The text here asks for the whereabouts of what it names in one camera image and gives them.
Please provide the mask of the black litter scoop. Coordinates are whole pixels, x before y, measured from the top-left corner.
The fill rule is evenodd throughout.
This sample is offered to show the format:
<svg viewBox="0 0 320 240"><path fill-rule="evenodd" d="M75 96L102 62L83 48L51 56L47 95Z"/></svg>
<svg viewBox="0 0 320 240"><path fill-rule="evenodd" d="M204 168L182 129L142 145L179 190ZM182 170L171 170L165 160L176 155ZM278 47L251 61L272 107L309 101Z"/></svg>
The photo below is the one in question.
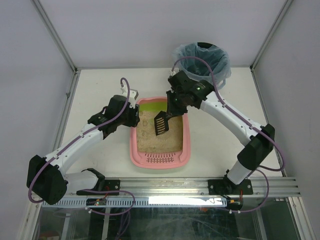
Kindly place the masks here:
<svg viewBox="0 0 320 240"><path fill-rule="evenodd" d="M168 114L165 111L160 111L154 117L154 128L155 128L155 135L159 136L166 133L169 130L169 120L173 116Z"/></svg>

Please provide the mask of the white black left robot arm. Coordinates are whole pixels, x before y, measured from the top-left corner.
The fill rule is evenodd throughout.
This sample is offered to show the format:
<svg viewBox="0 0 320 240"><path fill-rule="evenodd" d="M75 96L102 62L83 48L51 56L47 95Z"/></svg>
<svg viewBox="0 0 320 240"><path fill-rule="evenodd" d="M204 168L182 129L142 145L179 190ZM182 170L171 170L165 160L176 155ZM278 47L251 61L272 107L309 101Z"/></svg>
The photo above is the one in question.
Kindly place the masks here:
<svg viewBox="0 0 320 240"><path fill-rule="evenodd" d="M93 168L68 173L69 168L90 148L114 133L119 126L136 127L139 119L138 92L114 95L102 111L92 115L84 127L67 143L44 157L33 156L28 165L28 198L54 205L68 193L100 193L105 176Z"/></svg>

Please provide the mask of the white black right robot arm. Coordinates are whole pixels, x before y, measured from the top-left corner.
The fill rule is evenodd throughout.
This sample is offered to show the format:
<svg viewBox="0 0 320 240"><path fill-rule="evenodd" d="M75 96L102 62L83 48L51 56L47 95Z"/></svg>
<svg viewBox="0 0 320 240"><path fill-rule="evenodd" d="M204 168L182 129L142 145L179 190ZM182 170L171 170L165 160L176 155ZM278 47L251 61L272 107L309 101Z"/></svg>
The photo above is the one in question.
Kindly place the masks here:
<svg viewBox="0 0 320 240"><path fill-rule="evenodd" d="M187 107L195 107L209 114L226 127L244 146L237 155L237 161L226 172L215 191L222 195L234 194L237 187L255 171L272 152L275 128L262 126L249 120L237 111L231 112L227 104L218 99L214 86L206 80L195 81L185 72L170 76L171 89L167 94L167 111L164 117L164 130L169 130L171 118L187 113Z"/></svg>

